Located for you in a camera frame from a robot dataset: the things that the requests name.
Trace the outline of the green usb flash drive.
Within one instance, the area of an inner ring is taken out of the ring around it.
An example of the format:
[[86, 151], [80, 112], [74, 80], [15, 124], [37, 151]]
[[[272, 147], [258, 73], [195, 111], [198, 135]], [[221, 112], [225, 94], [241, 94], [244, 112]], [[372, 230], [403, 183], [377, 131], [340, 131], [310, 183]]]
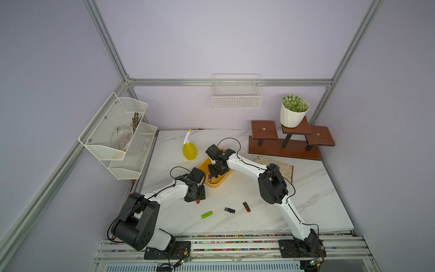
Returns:
[[208, 211], [207, 213], [202, 214], [201, 218], [206, 219], [206, 218], [212, 216], [213, 214], [214, 214], [213, 211]]

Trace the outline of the grey clear-cap usb drive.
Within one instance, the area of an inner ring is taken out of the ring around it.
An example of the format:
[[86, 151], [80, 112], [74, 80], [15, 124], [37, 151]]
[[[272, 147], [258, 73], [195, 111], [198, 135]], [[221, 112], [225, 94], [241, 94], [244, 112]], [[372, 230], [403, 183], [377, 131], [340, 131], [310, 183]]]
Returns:
[[224, 211], [226, 211], [226, 212], [228, 212], [228, 213], [231, 213], [231, 214], [234, 214], [234, 213], [236, 212], [234, 209], [232, 209], [232, 208], [228, 208], [228, 207], [225, 207], [225, 208], [224, 208]]

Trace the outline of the red swivel usb drive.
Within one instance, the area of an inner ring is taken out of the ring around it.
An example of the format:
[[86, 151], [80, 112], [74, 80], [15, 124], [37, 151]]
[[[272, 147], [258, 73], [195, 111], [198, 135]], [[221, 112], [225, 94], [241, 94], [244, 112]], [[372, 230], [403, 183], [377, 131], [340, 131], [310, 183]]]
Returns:
[[243, 202], [242, 204], [243, 204], [245, 210], [246, 210], [248, 213], [250, 213], [250, 212], [251, 212], [251, 209], [250, 209], [249, 205], [247, 204], [247, 202]]

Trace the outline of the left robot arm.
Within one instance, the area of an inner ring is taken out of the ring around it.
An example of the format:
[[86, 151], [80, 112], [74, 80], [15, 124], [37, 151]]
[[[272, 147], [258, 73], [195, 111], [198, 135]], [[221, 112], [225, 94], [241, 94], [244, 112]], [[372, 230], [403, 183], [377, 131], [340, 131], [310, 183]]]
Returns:
[[132, 193], [109, 225], [107, 238], [137, 251], [145, 248], [173, 251], [175, 237], [156, 226], [159, 212], [180, 199], [187, 203], [204, 200], [206, 177], [202, 170], [193, 168], [155, 192]]

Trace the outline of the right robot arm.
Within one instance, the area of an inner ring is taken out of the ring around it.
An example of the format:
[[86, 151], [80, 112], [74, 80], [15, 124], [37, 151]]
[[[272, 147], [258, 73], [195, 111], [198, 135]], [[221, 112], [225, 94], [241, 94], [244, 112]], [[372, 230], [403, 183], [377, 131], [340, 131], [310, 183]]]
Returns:
[[206, 150], [206, 154], [211, 159], [208, 170], [213, 177], [219, 177], [234, 170], [256, 180], [260, 196], [265, 202], [279, 209], [291, 229], [296, 244], [312, 249], [319, 242], [317, 232], [311, 228], [311, 224], [303, 220], [292, 203], [287, 182], [278, 165], [259, 164], [240, 156], [238, 152], [230, 148], [223, 151], [216, 145], [211, 145]]

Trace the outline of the yellow storage box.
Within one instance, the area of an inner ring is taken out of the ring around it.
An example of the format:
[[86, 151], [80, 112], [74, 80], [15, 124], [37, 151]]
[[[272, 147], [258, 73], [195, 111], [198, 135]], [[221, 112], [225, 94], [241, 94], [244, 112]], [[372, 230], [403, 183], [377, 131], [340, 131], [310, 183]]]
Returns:
[[208, 166], [211, 163], [212, 163], [211, 159], [208, 158], [198, 167], [198, 169], [200, 169], [201, 171], [203, 171], [205, 173], [205, 178], [206, 178], [205, 185], [207, 185], [210, 188], [218, 188], [230, 176], [230, 174], [233, 172], [233, 170], [229, 170], [223, 176], [219, 176], [219, 177], [212, 176], [212, 178], [213, 178], [212, 182], [208, 182], [208, 175], [211, 174], [209, 169], [208, 169]]

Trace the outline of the yellow spray bottle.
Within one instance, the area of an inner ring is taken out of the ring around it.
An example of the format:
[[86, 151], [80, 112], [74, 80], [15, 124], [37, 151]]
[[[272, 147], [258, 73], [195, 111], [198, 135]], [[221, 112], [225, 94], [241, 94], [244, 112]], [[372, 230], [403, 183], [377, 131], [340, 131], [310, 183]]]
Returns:
[[187, 160], [194, 160], [198, 155], [198, 151], [195, 144], [190, 142], [189, 139], [190, 135], [191, 135], [191, 130], [188, 130], [184, 138], [182, 152]]

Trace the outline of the cream work glove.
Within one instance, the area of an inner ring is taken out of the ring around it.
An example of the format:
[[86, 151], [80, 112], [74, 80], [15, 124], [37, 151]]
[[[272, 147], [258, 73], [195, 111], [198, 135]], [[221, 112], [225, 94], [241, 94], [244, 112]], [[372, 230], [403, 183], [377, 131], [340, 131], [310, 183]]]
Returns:
[[271, 163], [276, 164], [277, 166], [279, 166], [282, 176], [286, 180], [288, 180], [288, 182], [293, 183], [293, 170], [294, 170], [293, 165], [272, 160], [265, 156], [258, 156], [257, 158], [255, 158], [254, 162], [263, 165], [269, 165]]

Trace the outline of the brown wooden step stand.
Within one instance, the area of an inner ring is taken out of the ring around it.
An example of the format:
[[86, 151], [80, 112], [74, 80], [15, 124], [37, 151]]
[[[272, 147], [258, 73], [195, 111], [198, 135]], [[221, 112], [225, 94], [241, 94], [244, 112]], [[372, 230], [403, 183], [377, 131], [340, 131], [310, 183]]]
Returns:
[[320, 147], [335, 146], [328, 127], [311, 126], [306, 117], [295, 128], [283, 125], [284, 138], [279, 138], [274, 121], [252, 121], [251, 129], [250, 154], [321, 161]]

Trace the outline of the clear plastic glove in shelf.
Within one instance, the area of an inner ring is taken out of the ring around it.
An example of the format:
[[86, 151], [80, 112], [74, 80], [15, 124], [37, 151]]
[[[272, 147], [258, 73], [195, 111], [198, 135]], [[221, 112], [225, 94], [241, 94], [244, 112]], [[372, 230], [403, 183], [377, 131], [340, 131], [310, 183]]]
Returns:
[[112, 133], [111, 146], [117, 150], [126, 151], [133, 134], [132, 123], [118, 126]]

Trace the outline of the white potted green plant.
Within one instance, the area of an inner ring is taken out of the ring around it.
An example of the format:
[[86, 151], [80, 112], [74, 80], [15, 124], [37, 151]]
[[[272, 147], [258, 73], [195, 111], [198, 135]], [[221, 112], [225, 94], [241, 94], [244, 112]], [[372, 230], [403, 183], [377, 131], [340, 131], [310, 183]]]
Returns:
[[309, 103], [302, 97], [291, 94], [282, 98], [280, 123], [287, 128], [299, 126], [310, 109]]

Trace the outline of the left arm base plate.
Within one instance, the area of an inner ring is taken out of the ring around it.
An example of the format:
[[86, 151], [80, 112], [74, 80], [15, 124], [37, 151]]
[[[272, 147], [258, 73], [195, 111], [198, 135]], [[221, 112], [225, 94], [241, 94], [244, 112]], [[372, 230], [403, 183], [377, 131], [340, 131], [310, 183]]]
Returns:
[[190, 255], [191, 242], [190, 241], [173, 241], [170, 242], [165, 250], [158, 250], [156, 248], [146, 248], [144, 259], [145, 260], [182, 260]]

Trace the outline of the white mesh wall shelf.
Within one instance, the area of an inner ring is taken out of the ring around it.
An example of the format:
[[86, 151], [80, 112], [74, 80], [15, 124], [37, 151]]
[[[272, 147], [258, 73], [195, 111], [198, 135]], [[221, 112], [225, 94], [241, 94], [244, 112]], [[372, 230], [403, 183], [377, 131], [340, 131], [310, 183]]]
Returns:
[[157, 127], [146, 121], [147, 104], [112, 93], [78, 138], [117, 180], [137, 180]]

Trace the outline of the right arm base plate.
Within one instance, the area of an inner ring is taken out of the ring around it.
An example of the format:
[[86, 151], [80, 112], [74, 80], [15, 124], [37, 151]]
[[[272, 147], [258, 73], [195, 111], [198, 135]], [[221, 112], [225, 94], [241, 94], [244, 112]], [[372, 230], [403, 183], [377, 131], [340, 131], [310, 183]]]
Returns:
[[279, 240], [279, 250], [283, 258], [326, 257], [323, 241], [301, 241], [298, 239]]

